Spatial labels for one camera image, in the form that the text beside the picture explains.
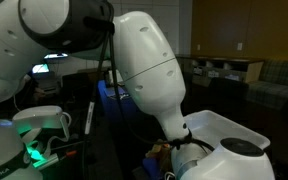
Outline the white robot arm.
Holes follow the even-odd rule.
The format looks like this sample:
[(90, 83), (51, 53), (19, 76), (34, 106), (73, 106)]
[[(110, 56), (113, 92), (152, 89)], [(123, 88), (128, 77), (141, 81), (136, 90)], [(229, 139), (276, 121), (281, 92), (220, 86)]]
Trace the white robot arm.
[(45, 56), (93, 60), (98, 48), (141, 111), (157, 118), (178, 180), (275, 180), (267, 138), (247, 130), (245, 139), (205, 143), (192, 135), (180, 110), (184, 80), (164, 33), (145, 12), (115, 15), (107, 0), (0, 0), (0, 103)]

